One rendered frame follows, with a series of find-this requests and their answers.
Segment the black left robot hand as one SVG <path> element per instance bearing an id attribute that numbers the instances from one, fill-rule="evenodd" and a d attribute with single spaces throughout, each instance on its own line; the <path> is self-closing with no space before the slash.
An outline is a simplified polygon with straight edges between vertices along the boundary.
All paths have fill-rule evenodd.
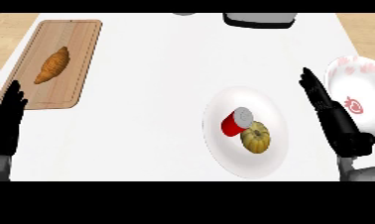
<path id="1" fill-rule="evenodd" d="M 27 104 L 21 83 L 14 80 L 0 103 L 0 156 L 12 157 L 16 153 L 19 125 Z"/>

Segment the red can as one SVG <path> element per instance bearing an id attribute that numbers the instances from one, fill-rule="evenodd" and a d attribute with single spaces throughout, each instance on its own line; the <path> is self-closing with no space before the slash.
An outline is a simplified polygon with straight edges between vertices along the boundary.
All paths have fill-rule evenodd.
<path id="1" fill-rule="evenodd" d="M 222 131 L 228 137 L 241 134 L 254 123 L 254 114 L 247 107 L 238 107 L 222 122 Z"/>

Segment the golden brown croissant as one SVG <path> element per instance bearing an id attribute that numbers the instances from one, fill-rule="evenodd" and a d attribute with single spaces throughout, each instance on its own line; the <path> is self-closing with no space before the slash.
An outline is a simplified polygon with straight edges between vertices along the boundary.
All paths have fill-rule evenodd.
<path id="1" fill-rule="evenodd" d="M 70 60 L 71 57 L 68 48 L 62 47 L 46 59 L 34 83 L 42 84 L 55 78 L 65 70 Z"/>

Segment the yellow ribbed squash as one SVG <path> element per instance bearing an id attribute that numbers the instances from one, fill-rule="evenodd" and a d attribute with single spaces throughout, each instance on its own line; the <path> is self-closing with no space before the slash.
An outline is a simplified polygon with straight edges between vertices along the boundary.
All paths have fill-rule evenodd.
<path id="1" fill-rule="evenodd" d="M 262 154 L 270 146 L 272 136 L 266 125 L 256 121 L 253 126 L 241 133 L 244 147 L 254 154 Z"/>

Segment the wooden cutting board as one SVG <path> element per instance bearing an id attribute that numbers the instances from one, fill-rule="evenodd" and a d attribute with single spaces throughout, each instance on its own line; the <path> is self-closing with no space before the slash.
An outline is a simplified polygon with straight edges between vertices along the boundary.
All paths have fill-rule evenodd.
<path id="1" fill-rule="evenodd" d="M 0 101 L 18 80 L 27 110 L 65 109 L 78 104 L 101 26 L 101 20 L 40 22 L 0 89 Z"/>

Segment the white plate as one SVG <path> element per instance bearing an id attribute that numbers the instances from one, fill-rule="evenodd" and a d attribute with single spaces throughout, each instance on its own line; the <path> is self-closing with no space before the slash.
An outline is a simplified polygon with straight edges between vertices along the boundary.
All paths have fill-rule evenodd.
<path id="1" fill-rule="evenodd" d="M 202 127 L 211 155 L 232 174 L 262 178 L 276 171 L 288 150 L 287 124 L 260 91 L 225 89 L 208 104 Z"/>

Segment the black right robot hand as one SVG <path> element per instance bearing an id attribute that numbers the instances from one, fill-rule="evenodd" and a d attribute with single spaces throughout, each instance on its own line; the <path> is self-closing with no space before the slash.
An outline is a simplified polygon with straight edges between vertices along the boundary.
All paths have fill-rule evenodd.
<path id="1" fill-rule="evenodd" d="M 303 69 L 298 83 L 313 106 L 324 135 L 334 152 L 343 158 L 369 156 L 375 145 L 375 136 L 359 131 L 343 105 L 331 99 L 325 87 L 307 67 Z"/>

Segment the grey and black appliance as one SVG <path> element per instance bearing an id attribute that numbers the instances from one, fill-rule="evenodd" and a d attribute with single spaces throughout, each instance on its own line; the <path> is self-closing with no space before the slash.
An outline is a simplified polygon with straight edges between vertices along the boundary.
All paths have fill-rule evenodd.
<path id="1" fill-rule="evenodd" d="M 296 13 L 225 13 L 228 25 L 254 29 L 288 29 Z"/>

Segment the white bowl with strawberry print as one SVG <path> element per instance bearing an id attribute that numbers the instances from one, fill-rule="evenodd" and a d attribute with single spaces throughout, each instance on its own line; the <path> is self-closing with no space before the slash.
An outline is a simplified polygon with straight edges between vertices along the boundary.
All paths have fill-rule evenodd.
<path id="1" fill-rule="evenodd" d="M 327 68 L 324 84 L 359 130 L 375 135 L 375 59 L 340 57 Z"/>

